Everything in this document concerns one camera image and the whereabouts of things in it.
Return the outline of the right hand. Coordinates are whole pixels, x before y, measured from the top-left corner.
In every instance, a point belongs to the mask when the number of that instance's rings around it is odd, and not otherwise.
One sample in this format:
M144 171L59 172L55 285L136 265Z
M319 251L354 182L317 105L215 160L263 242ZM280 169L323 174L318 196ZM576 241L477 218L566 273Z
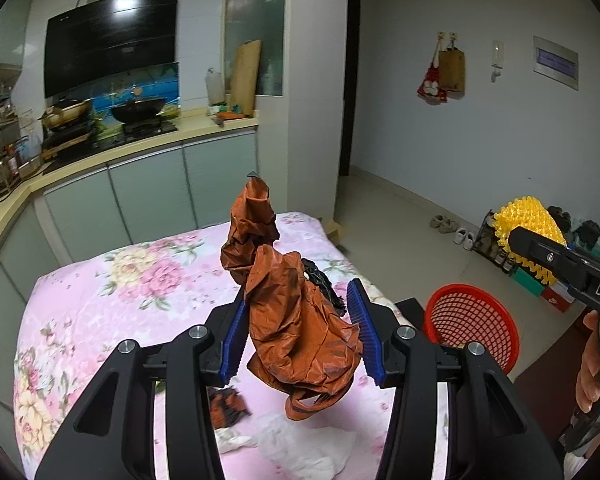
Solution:
M600 315L597 311L588 312L583 323L591 333L582 354L576 399L580 410L588 413L600 398Z

